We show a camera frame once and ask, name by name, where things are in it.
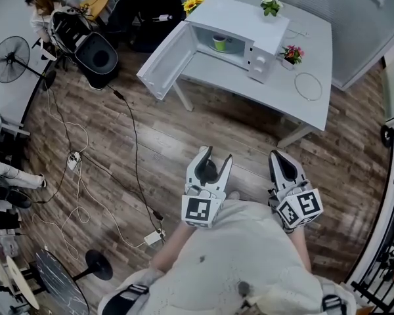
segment fan base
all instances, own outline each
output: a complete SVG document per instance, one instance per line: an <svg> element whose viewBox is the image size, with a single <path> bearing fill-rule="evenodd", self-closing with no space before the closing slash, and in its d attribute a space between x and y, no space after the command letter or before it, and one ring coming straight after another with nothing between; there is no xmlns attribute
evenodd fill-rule
<svg viewBox="0 0 394 315"><path fill-rule="evenodd" d="M53 85L56 76L57 73L55 72L55 70L47 73L47 75L43 78L44 82L42 84L42 89L44 91L48 90Z"/></svg>

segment potted plant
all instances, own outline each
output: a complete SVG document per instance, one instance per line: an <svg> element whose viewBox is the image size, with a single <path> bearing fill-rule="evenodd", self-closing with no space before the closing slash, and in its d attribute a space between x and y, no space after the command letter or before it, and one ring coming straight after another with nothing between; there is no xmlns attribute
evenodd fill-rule
<svg viewBox="0 0 394 315"><path fill-rule="evenodd" d="M283 4L279 0L261 0L261 7L264 9L264 15L277 16L277 12L283 8Z"/></svg>
<svg viewBox="0 0 394 315"><path fill-rule="evenodd" d="M196 9L199 5L203 3L204 0L186 0L183 3L184 11L186 15L189 16L194 9Z"/></svg>
<svg viewBox="0 0 394 315"><path fill-rule="evenodd" d="M302 63L302 57L305 54L301 47L295 47L294 45L288 45L287 47L282 47L284 52L280 53L283 56L282 65L288 69L293 70L295 64Z"/></svg>

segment wooden floor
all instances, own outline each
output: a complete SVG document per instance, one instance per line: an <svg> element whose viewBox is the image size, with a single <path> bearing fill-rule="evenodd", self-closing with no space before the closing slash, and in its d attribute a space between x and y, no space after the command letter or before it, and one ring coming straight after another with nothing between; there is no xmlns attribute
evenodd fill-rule
<svg viewBox="0 0 394 315"><path fill-rule="evenodd" d="M135 77L145 60L146 55L122 49L122 70L111 85L133 108L139 135L139 176L148 203L165 217L167 234L180 218L186 167L203 144L214 147L215 162L233 155L228 191L239 190L245 200L266 203L267 190L273 187L268 155L294 124L281 124L280 114L250 100L186 81L181 85L195 105L193 112L183 108L174 92L163 102L157 101ZM345 278L365 244L387 174L389 152L379 138L383 123L380 72L379 66L374 67L346 93L333 89L326 131L311 134L286 149L302 162L324 204L324 213L306 227L313 271L337 282ZM137 191L135 136L125 104L109 90L100 95L92 93L73 66L68 72L58 71L53 91L64 119L80 123L89 133L86 156ZM51 110L58 116L55 106ZM46 189L31 194L47 200L60 182L69 152L64 126L48 115L47 93L37 94L26 129L32 137L27 150L30 162L25 169L43 173L48 180ZM68 125L68 130L72 149L82 149L85 133L73 125ZM142 243L143 237L153 231L144 205L135 195L87 159L83 160L82 178L90 193L116 216L130 243ZM28 236L20 239L28 260L33 259L36 247L46 245L72 274L85 269L88 249L102 251L114 267L114 278L103 282L88 276L79 281L94 313L100 298L128 275L146 267L158 246L127 246L120 240L111 216L81 190L79 204L90 212L91 220L83 224L73 214L66 223L64 235L79 251L78 261L71 258L58 227L37 218L32 222L32 217L37 213L45 221L62 226L76 207L77 179L68 170L54 199L24 213ZM40 299L44 309L63 314L48 296Z"/></svg>

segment black marble table top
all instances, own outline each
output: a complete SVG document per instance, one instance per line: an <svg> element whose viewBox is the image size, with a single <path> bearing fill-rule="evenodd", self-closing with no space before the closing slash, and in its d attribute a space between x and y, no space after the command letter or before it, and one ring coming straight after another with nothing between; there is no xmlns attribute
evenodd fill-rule
<svg viewBox="0 0 394 315"><path fill-rule="evenodd" d="M71 315L88 315L89 306L79 286L54 255L41 249L35 254L37 269L53 299Z"/></svg>

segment brown hair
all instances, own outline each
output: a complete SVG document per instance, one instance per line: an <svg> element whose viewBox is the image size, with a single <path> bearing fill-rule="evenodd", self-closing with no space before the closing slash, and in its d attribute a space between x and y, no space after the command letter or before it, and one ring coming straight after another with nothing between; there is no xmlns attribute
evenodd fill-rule
<svg viewBox="0 0 394 315"><path fill-rule="evenodd" d="M54 11L54 3L64 4L63 0L35 0L35 8L39 15L48 16Z"/></svg>

